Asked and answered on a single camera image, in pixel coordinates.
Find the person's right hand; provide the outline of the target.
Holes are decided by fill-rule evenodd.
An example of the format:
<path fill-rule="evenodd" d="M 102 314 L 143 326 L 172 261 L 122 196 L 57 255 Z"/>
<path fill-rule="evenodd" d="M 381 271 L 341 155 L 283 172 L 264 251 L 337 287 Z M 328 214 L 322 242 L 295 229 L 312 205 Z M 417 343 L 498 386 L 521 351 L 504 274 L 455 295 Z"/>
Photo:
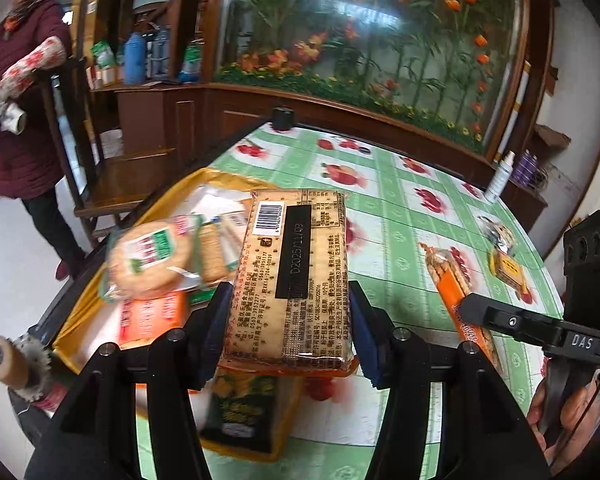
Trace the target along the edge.
<path fill-rule="evenodd" d="M 552 446 L 546 444 L 544 434 L 539 430 L 546 397 L 545 380 L 542 380 L 535 390 L 527 420 L 553 476 L 583 452 L 600 426 L 600 391 L 596 391 L 597 386 L 598 381 L 593 379 L 566 401 L 560 414 L 562 433 Z"/>

